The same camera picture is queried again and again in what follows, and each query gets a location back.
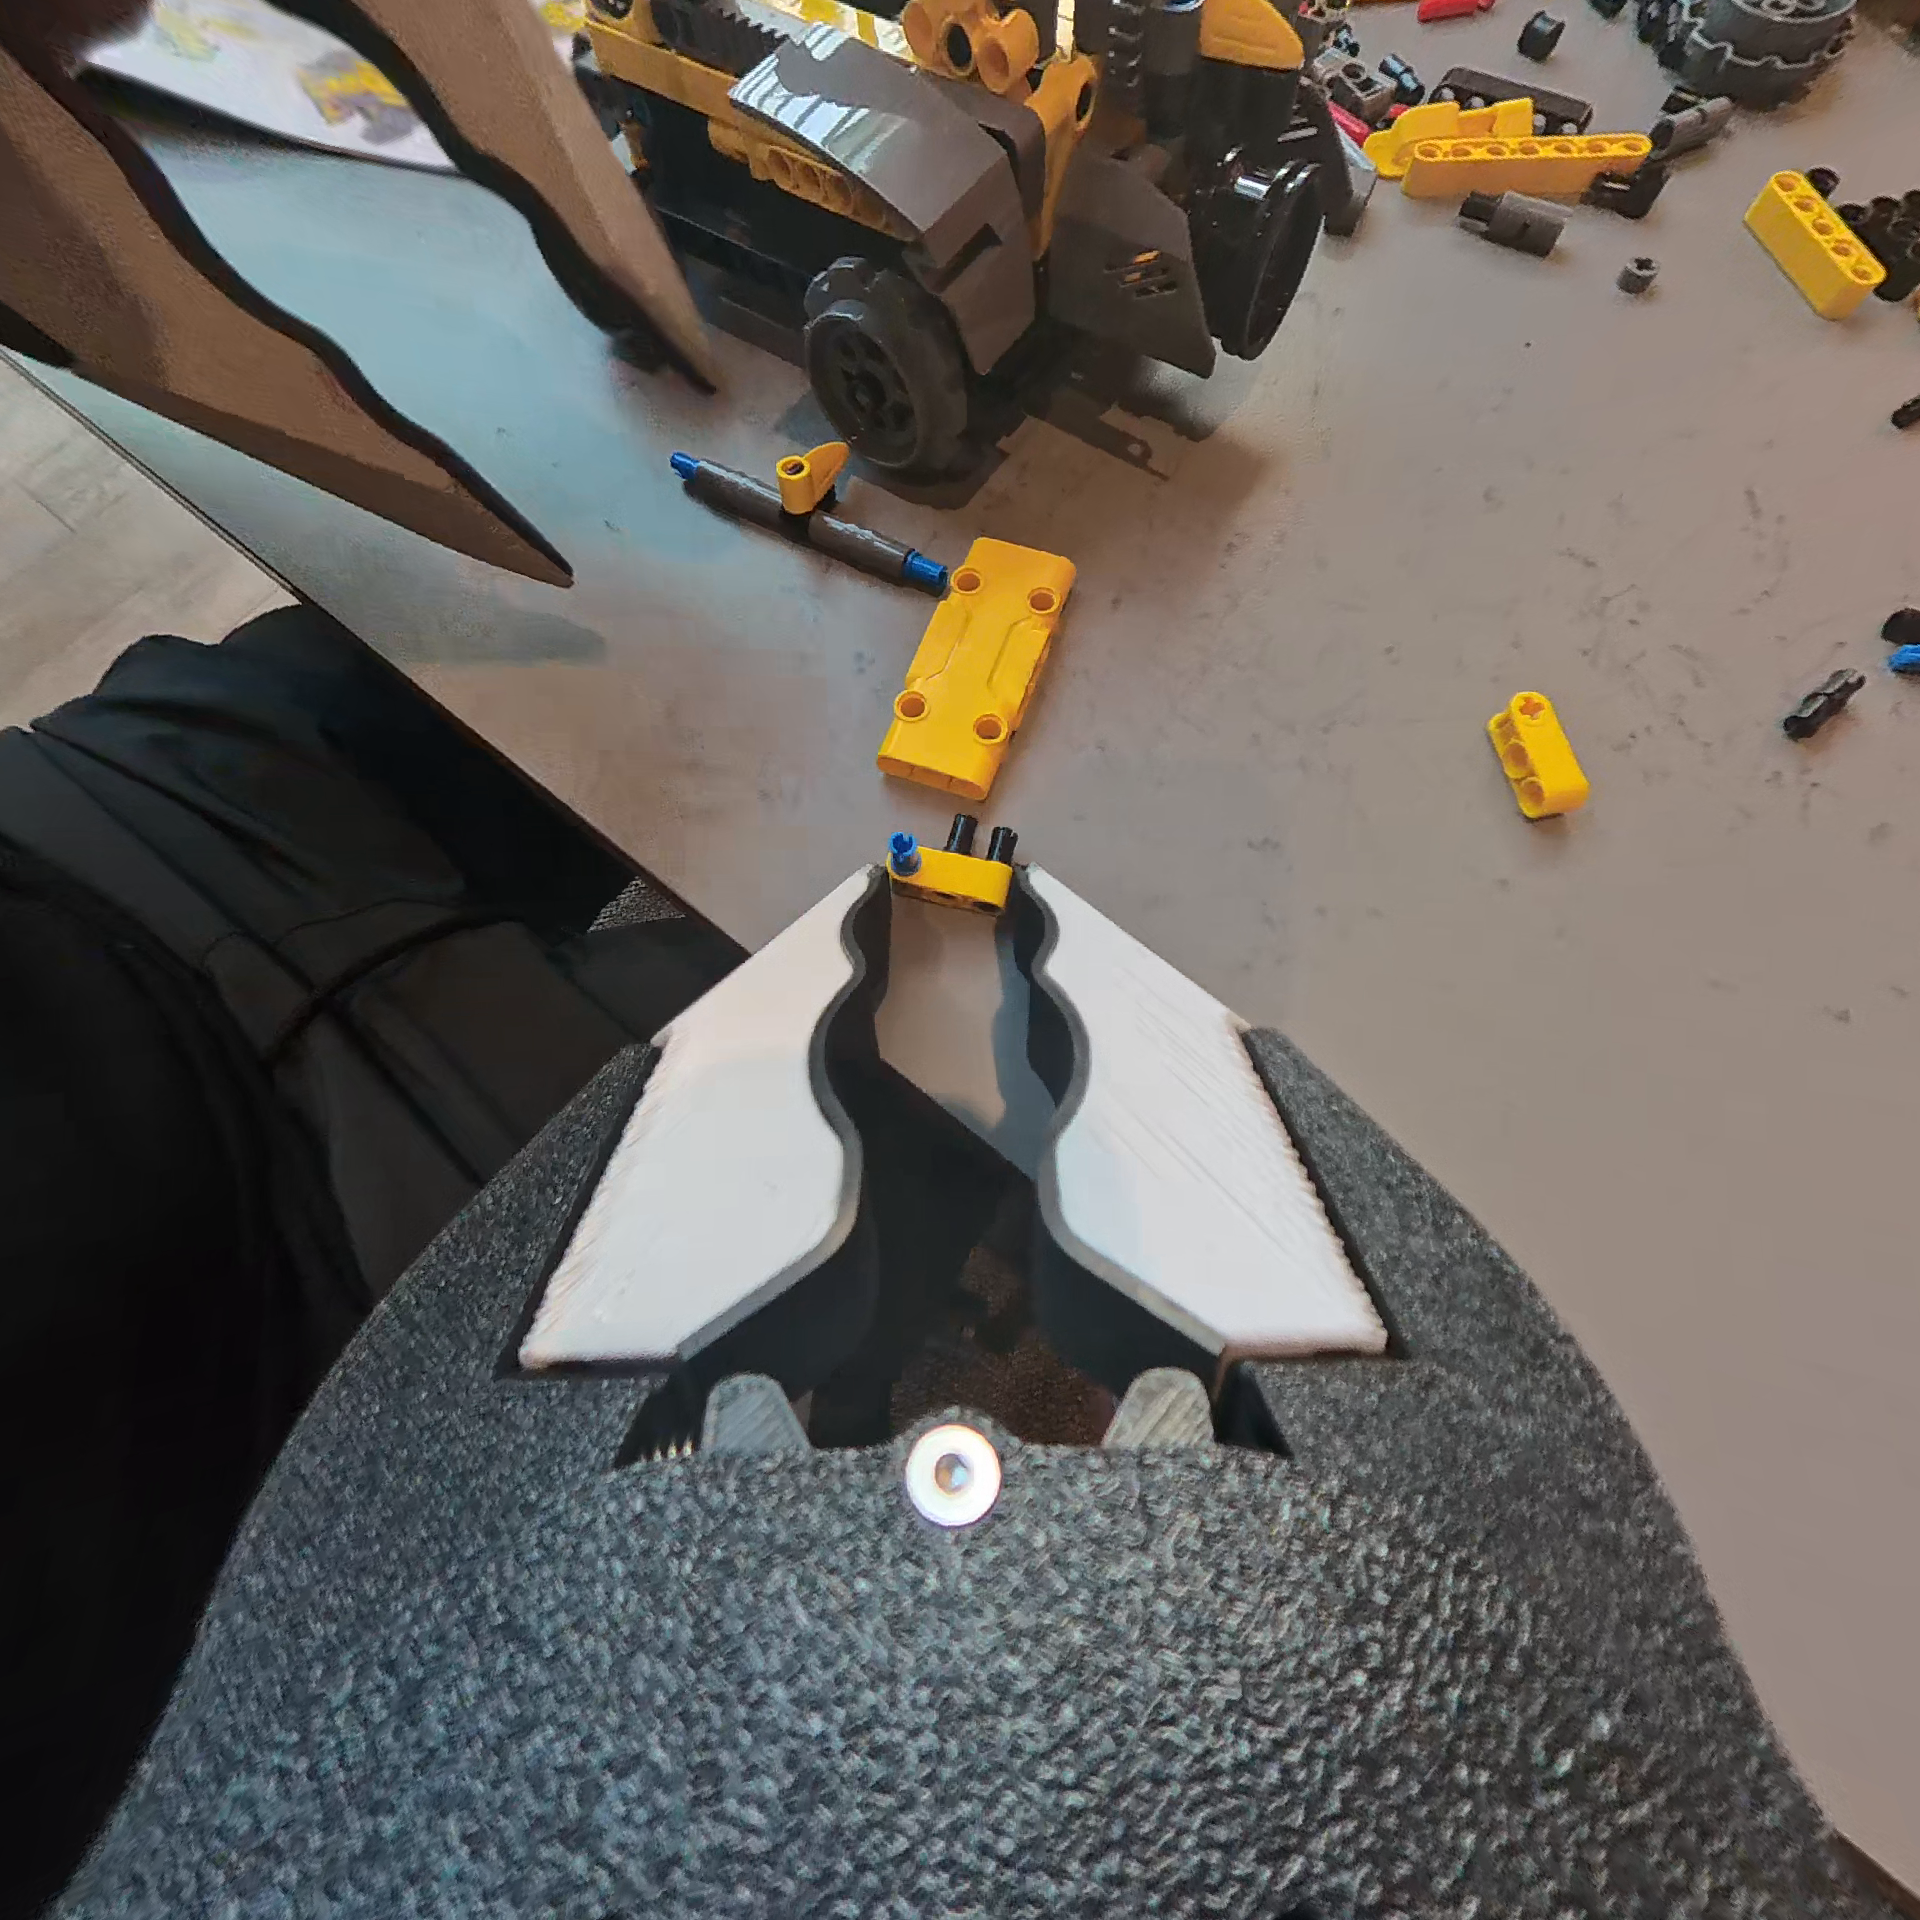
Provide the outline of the grey shaft with yellow lever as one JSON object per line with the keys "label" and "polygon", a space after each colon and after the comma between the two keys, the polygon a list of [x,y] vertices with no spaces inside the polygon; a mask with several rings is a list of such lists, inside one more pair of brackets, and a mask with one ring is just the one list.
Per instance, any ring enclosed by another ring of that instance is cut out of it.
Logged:
{"label": "grey shaft with yellow lever", "polygon": [[847,564],[892,586],[915,587],[934,599],[949,592],[950,572],[915,547],[901,544],[837,507],[837,482],[847,466],[849,446],[828,442],[807,453],[788,453],[775,478],[749,472],[673,451],[669,466],[684,492],[727,519],[761,528],[788,544]]}

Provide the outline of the yellow rectangular building panel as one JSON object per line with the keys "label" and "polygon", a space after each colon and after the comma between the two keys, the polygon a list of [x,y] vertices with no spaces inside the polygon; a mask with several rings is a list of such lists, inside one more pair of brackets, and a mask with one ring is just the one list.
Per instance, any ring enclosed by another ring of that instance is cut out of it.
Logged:
{"label": "yellow rectangular building panel", "polygon": [[963,800],[984,800],[1039,680],[1073,578],[1067,558],[973,540],[904,669],[878,767]]}

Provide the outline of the short yellow beam with pins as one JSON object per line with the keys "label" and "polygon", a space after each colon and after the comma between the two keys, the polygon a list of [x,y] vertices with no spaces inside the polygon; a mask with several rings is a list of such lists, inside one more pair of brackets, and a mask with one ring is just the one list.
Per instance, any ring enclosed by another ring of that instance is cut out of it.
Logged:
{"label": "short yellow beam with pins", "polygon": [[979,816],[956,812],[934,845],[907,830],[886,838],[885,870],[901,895],[997,916],[1008,904],[1017,863],[1017,830],[992,828],[976,847]]}

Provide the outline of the yellow thick holed beam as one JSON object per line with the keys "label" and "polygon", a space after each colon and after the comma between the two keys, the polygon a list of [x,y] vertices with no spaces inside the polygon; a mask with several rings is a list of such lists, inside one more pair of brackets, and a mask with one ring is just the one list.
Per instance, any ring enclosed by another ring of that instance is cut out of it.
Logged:
{"label": "yellow thick holed beam", "polygon": [[1872,246],[1803,174],[1768,175],[1744,226],[1821,320],[1849,320],[1885,282]]}

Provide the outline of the black connector piece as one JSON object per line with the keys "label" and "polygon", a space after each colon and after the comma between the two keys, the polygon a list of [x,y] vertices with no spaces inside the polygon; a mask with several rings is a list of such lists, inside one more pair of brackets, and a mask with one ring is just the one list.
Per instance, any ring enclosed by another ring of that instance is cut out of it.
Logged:
{"label": "black connector piece", "polygon": [[1884,267],[1884,282],[1876,288],[1876,298],[1884,302],[1908,302],[1918,290],[1918,206],[1920,192],[1915,187],[1902,196],[1837,204],[1840,219]]}

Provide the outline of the dark grey holed beam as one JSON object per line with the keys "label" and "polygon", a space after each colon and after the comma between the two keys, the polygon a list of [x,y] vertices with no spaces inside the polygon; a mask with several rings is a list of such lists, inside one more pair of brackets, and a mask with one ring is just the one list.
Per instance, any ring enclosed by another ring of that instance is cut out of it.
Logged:
{"label": "dark grey holed beam", "polygon": [[1425,94],[1429,106],[1457,106],[1460,125],[1469,127],[1469,111],[1478,111],[1487,131],[1499,138],[1583,135],[1592,123],[1592,106],[1539,80],[1511,80],[1477,66],[1456,64]]}

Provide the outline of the yellow grey toy vehicle model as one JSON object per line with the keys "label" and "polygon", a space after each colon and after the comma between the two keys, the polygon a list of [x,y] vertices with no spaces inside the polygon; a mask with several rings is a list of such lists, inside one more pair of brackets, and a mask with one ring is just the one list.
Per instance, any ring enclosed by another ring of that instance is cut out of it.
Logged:
{"label": "yellow grey toy vehicle model", "polygon": [[771,302],[831,435],[967,469],[1070,339],[1273,340],[1372,165],[1304,5],[588,5],[573,70],[671,246]]}

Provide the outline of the yellow long thin beam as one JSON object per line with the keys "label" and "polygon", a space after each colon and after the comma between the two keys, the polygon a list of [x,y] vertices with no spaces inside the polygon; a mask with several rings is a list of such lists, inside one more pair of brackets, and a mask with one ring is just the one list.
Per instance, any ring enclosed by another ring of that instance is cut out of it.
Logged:
{"label": "yellow long thin beam", "polygon": [[1643,132],[1429,138],[1408,149],[1400,189],[1414,200],[1504,192],[1576,200],[1599,175],[1637,174],[1649,154]]}

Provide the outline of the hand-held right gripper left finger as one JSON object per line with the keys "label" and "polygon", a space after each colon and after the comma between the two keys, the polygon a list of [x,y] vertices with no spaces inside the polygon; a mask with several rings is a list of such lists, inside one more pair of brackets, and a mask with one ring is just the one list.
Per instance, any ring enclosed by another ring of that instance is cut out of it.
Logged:
{"label": "hand-held right gripper left finger", "polygon": [[524,1373],[817,1387],[879,1296],[862,1143],[892,892],[856,868],[652,1043],[519,1336]]}

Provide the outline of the grey toothed wheel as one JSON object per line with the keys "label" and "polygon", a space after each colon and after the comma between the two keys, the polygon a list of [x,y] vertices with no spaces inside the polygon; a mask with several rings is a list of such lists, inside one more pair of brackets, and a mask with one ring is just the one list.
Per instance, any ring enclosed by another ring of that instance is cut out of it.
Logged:
{"label": "grey toothed wheel", "polygon": [[1678,78],[1707,98],[1771,110],[1799,102],[1843,58],[1856,2],[1687,2]]}

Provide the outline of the yellow two-hole connector block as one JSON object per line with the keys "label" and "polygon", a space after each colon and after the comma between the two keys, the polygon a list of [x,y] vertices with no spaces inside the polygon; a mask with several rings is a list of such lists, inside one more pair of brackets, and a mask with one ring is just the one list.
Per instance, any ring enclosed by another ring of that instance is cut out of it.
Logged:
{"label": "yellow two-hole connector block", "polygon": [[1542,692],[1516,692],[1491,715],[1485,733],[1521,819],[1544,822],[1585,807],[1591,781]]}

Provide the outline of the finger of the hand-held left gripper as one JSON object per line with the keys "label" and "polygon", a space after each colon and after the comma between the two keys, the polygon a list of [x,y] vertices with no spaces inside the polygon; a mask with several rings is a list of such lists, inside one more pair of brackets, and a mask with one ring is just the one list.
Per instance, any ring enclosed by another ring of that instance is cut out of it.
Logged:
{"label": "finger of the hand-held left gripper", "polygon": [[3,53],[4,347],[431,544],[568,587],[563,554],[327,334],[247,283],[38,48]]}
{"label": "finger of the hand-held left gripper", "polygon": [[468,180],[517,208],[568,302],[598,330],[649,339],[713,392],[696,304],[654,215],[525,2],[323,2]]}

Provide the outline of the instruction booklet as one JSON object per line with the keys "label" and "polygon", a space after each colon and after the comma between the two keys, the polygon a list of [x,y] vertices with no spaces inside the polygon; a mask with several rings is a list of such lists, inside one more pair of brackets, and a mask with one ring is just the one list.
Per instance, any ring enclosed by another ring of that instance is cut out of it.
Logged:
{"label": "instruction booklet", "polygon": [[259,2],[159,2],[88,68],[296,147],[448,174],[419,111],[345,42]]}

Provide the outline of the yellow bent beam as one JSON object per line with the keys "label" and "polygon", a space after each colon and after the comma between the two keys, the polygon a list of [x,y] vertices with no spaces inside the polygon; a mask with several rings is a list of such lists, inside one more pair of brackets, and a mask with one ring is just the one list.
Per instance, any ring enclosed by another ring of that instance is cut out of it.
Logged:
{"label": "yellow bent beam", "polygon": [[1360,151],[1381,179],[1400,180],[1408,174],[1412,151],[1424,141],[1463,138],[1532,138],[1534,101],[1526,96],[1465,108],[1463,102],[1422,102],[1375,132],[1366,135]]}

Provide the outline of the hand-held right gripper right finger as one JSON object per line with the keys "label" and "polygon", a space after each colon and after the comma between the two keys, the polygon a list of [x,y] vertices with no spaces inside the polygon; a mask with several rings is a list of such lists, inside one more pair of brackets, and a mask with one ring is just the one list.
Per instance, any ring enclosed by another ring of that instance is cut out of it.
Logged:
{"label": "hand-held right gripper right finger", "polygon": [[1053,1094],[1037,1304],[1096,1378],[1381,1356],[1388,1328],[1251,1027],[1037,863],[1015,872],[1027,1056]]}

